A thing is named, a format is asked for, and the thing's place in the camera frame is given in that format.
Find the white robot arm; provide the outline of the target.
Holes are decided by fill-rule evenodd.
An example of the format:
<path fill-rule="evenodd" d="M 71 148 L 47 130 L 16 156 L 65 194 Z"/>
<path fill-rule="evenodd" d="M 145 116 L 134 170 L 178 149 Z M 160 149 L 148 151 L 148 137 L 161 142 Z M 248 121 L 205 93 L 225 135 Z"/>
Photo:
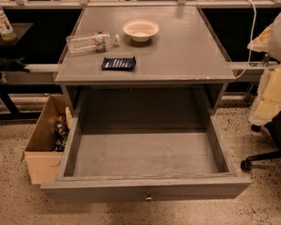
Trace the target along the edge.
<path fill-rule="evenodd" d="M 281 62 L 281 12 L 273 23 L 248 43 L 247 48 L 254 52 L 266 52 Z"/>

